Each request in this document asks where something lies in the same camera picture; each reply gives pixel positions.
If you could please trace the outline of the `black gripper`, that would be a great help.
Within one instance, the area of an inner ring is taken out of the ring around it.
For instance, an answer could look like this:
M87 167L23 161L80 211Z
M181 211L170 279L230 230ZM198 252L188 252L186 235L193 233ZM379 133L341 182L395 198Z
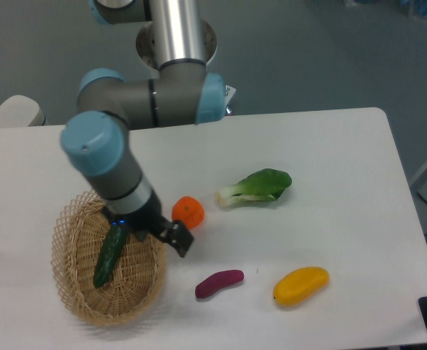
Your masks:
M180 257L190 249L194 237L181 221L169 221L161 213L161 202L154 190L131 194L115 201L104 201L103 215L110 223L121 224L134 233L138 242L149 234L170 245Z

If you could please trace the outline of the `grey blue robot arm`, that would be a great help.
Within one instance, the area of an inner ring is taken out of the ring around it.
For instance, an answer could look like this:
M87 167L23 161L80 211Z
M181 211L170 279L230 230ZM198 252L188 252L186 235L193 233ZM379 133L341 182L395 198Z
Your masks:
M128 142L129 132L210 123L226 113L226 87L207 71L204 35L196 1L91 1L95 18L111 25L148 21L154 36L158 78L128 82L111 69L81 80L78 113L61 133L71 164L104 202L108 220L138 238L147 234L184 256L193 236L170 222Z

